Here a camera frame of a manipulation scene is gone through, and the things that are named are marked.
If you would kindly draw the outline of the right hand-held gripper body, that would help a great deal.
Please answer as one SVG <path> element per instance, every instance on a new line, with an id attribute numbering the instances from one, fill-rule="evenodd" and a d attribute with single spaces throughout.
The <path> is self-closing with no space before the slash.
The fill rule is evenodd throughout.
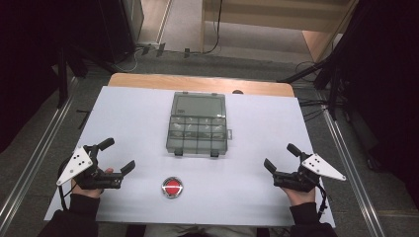
<path id="1" fill-rule="evenodd" d="M 298 157 L 300 160 L 296 172 L 273 172 L 273 180 L 276 187 L 309 193 L 319 185 L 321 177 L 346 181 L 346 177 L 342 173 L 318 154 L 307 155 L 304 152 L 297 152 L 295 157 Z"/>

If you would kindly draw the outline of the wooden table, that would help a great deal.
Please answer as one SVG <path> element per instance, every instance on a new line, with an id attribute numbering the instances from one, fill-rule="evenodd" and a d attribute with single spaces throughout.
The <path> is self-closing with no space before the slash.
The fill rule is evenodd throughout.
<path id="1" fill-rule="evenodd" d="M 115 73 L 111 76 L 108 85 L 112 87 L 134 87 L 226 94 L 240 91 L 245 95 L 294 96 L 292 86 L 287 83 L 182 75 Z"/>

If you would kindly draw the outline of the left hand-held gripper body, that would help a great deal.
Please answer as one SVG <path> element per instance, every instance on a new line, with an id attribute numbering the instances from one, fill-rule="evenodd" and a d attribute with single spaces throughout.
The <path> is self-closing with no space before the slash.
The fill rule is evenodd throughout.
<path id="1" fill-rule="evenodd" d="M 98 152 L 107 145 L 83 146 L 70 156 L 56 184 L 61 187 L 74 180 L 82 190 L 119 189 L 124 179 L 123 173 L 105 173 L 98 167 Z"/>

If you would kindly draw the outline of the black tripod stand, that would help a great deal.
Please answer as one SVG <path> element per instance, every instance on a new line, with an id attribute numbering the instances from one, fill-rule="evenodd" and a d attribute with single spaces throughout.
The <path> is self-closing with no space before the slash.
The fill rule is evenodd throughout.
<path id="1" fill-rule="evenodd" d="M 327 85 L 330 85 L 329 98 L 327 100 L 327 111 L 333 120 L 336 120 L 336 107 L 337 107 L 337 97 L 338 97 L 338 88 L 341 78 L 341 67 L 340 63 L 342 62 L 343 53 L 335 49 L 332 51 L 325 59 L 320 62 L 316 62 L 310 67 L 297 72 L 295 75 L 286 78 L 279 79 L 277 83 L 293 83 L 303 77 L 318 72 L 313 85 L 316 90 L 322 90 Z"/>

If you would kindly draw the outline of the round red silver-rimmed badge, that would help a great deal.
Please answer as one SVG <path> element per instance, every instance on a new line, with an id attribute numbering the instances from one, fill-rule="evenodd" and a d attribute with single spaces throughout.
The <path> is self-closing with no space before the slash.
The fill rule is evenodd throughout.
<path id="1" fill-rule="evenodd" d="M 169 177 L 161 185 L 161 190 L 167 198 L 177 198 L 183 191 L 183 182 L 178 177 Z"/>

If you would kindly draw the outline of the person's left hand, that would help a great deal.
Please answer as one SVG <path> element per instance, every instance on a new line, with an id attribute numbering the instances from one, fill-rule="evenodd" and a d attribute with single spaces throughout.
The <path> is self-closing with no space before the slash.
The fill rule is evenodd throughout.
<path id="1" fill-rule="evenodd" d="M 103 193 L 103 189 L 96 189 L 96 190 L 83 190 L 79 187 L 77 182 L 72 179 L 71 180 L 71 186 L 72 186 L 72 193 L 75 195 L 81 195 L 88 198 L 99 198 L 100 195 Z"/>

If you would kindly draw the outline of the black metal stand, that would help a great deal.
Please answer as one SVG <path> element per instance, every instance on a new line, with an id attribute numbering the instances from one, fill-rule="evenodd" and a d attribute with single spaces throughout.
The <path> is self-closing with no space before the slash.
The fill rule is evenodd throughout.
<path id="1" fill-rule="evenodd" d="M 114 67 L 100 59 L 93 52 L 89 52 L 87 49 L 81 47 L 80 45 L 63 42 L 57 51 L 57 77 L 59 93 L 57 107 L 59 109 L 64 106 L 64 103 L 69 98 L 67 67 L 70 67 L 71 71 L 76 77 L 85 77 L 88 73 L 88 69 L 83 59 L 92 61 L 97 66 L 105 69 L 111 74 L 117 72 Z"/>

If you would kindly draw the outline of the silver floor rail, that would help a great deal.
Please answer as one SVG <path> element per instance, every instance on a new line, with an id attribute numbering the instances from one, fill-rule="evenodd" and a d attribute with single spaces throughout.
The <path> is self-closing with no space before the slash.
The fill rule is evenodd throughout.
<path id="1" fill-rule="evenodd" d="M 342 136 L 338 122 L 333 119 L 328 109 L 326 109 L 323 113 L 337 148 L 339 157 L 346 171 L 347 180 L 351 184 L 352 190 L 358 202 L 358 206 L 366 222 L 371 237 L 386 237 L 384 229 L 379 221 L 376 209 L 370 199 L 370 196 L 368 195 L 368 192 L 366 191 L 361 176 L 359 175 L 356 165 L 352 159 L 352 155 Z"/>
<path id="2" fill-rule="evenodd" d="M 55 110 L 52 119 L 43 133 L 40 142 L 37 144 L 37 147 L 32 153 L 25 169 L 23 170 L 23 173 L 17 181 L 17 184 L 0 209 L 0 237 L 3 237 L 7 232 L 25 197 L 25 194 L 34 180 L 36 173 L 40 169 L 42 161 L 73 103 L 74 93 L 77 91 L 78 87 L 79 79 L 77 77 L 73 77 L 69 83 L 68 98 L 60 109 Z"/>

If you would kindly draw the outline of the transparent grey compartment box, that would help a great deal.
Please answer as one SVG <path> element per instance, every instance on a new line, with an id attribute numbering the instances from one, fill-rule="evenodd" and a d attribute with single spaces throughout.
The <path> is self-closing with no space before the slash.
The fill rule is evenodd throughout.
<path id="1" fill-rule="evenodd" d="M 169 153 L 218 157 L 227 152 L 227 140 L 224 95 L 174 93 L 166 140 Z"/>

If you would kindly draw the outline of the person's right hand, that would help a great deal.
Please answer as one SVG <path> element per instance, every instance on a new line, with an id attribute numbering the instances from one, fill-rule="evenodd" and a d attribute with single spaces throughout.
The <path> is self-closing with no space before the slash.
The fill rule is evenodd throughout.
<path id="1" fill-rule="evenodd" d="M 315 189 L 309 192 L 299 192 L 291 189 L 283 188 L 286 193 L 291 206 L 301 205 L 304 203 L 315 202 Z"/>

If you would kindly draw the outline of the small black bent rod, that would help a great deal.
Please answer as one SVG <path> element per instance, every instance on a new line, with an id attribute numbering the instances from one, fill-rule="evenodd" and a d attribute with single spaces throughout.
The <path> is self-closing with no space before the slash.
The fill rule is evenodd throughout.
<path id="1" fill-rule="evenodd" d="M 76 110 L 76 113 L 78 114 L 83 114 L 84 117 L 82 119 L 82 121 L 80 122 L 78 129 L 82 129 L 84 128 L 89 116 L 91 115 L 91 111 L 86 111 L 86 110 Z"/>

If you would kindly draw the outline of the white board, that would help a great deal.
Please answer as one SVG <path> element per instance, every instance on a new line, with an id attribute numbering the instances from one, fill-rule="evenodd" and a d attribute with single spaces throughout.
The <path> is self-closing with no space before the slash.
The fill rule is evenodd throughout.
<path id="1" fill-rule="evenodd" d="M 93 145 L 111 137 L 115 144 L 98 155 L 102 169 L 135 168 L 118 190 L 101 197 L 97 218 L 106 222 L 288 226 L 289 200 L 264 167 L 268 158 L 291 173 L 298 158 L 289 143 L 313 151 L 297 99 L 228 94 L 227 152 L 217 158 L 166 149 L 174 94 L 170 90 L 105 87 L 78 141 Z M 184 185 L 176 198 L 161 185 L 178 177 Z"/>

